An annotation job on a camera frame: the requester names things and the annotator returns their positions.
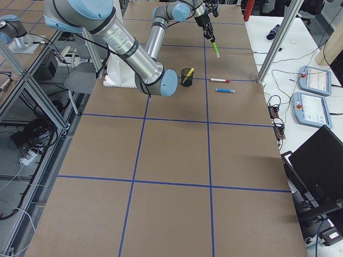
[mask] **light blue joint cap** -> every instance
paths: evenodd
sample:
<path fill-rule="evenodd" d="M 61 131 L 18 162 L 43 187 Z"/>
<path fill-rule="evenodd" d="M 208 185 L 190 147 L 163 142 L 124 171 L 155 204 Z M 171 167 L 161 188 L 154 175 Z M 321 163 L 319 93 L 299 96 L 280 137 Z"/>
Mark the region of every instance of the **light blue joint cap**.
<path fill-rule="evenodd" d="M 0 17 L 0 20 L 4 20 L 4 21 L 18 21 L 19 18 L 17 16 L 15 16 L 14 14 L 9 14 L 9 15 L 4 15 L 4 16 Z"/>
<path fill-rule="evenodd" d="M 3 33 L 0 33 L 0 39 L 2 40 L 2 42 L 4 42 L 4 44 L 9 44 L 12 42 L 12 39 Z"/>
<path fill-rule="evenodd" d="M 112 12 L 113 0 L 68 0 L 75 11 L 92 20 L 106 19 Z"/>
<path fill-rule="evenodd" d="M 167 70 L 161 81 L 161 95 L 171 96 L 177 89 L 177 75 L 173 70 Z"/>
<path fill-rule="evenodd" d="M 159 6 L 157 6 L 154 10 L 152 10 L 152 18 L 155 19 L 155 14 L 156 14 L 156 10 Z"/>
<path fill-rule="evenodd" d="M 53 20 L 44 15 L 45 23 L 47 26 L 55 29 L 59 29 L 60 31 L 71 32 L 71 33 L 82 33 L 81 27 L 73 27 L 68 24 L 62 23 L 58 20 Z"/>
<path fill-rule="evenodd" d="M 185 21 L 190 15 L 190 6 L 185 3 L 178 3 L 174 6 L 172 14 L 173 18 L 178 22 Z"/>

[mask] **power strip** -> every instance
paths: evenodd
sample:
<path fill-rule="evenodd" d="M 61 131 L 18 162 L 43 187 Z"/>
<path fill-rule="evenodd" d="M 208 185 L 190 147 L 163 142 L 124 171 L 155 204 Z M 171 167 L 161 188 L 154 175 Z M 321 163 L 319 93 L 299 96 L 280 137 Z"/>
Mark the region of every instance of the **power strip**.
<path fill-rule="evenodd" d="M 286 139 L 284 130 L 277 125 L 273 125 L 274 133 L 278 141 Z"/>
<path fill-rule="evenodd" d="M 268 105 L 268 112 L 271 119 L 279 118 L 278 108 L 275 106 Z"/>
<path fill-rule="evenodd" d="M 30 149 L 25 157 L 20 158 L 19 161 L 22 165 L 28 166 L 36 157 L 38 153 L 35 153 L 32 149 Z"/>

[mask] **robotic arm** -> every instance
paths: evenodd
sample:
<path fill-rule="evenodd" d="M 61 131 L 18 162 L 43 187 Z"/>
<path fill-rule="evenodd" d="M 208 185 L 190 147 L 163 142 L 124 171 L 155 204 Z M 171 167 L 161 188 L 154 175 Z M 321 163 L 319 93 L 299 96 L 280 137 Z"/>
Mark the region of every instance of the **robotic arm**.
<path fill-rule="evenodd" d="M 214 41 L 213 28 L 208 17 L 213 4 L 206 7 L 202 0 L 182 0 L 156 8 L 155 21 L 144 50 L 116 19 L 112 1 L 45 0 L 45 21 L 48 26 L 62 31 L 82 33 L 84 27 L 91 34 L 101 36 L 135 71 L 135 82 L 142 93 L 173 95 L 177 88 L 177 75 L 173 70 L 165 70 L 164 66 L 156 61 L 168 22 L 172 19 L 184 21 L 193 12 L 198 25 L 204 30 L 204 36 Z"/>
<path fill-rule="evenodd" d="M 14 39 L 18 48 L 26 49 L 32 46 L 32 40 L 26 29 L 15 15 L 5 15 L 0 17 L 0 39 L 9 44 Z"/>

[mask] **yellow pen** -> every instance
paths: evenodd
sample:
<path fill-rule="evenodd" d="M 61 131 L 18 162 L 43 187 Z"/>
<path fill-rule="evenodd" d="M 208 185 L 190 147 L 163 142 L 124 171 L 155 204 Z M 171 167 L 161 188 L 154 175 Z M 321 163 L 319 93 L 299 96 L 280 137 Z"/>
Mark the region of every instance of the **yellow pen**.
<path fill-rule="evenodd" d="M 186 77 L 182 80 L 182 83 L 186 82 L 187 78 L 192 75 L 193 71 L 194 71 L 194 68 L 191 68 L 191 70 L 187 73 Z"/>

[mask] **green marker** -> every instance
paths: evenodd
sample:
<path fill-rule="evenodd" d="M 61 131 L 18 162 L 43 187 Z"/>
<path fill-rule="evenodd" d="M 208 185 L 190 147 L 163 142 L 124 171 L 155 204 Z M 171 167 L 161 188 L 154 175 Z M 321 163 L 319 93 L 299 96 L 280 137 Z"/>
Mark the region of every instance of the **green marker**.
<path fill-rule="evenodd" d="M 220 55 L 219 55 L 219 51 L 218 51 L 217 45 L 215 44 L 215 42 L 212 42 L 212 45 L 213 45 L 213 48 L 214 48 L 214 51 L 215 51 L 215 55 L 217 56 L 217 58 L 219 58 Z"/>

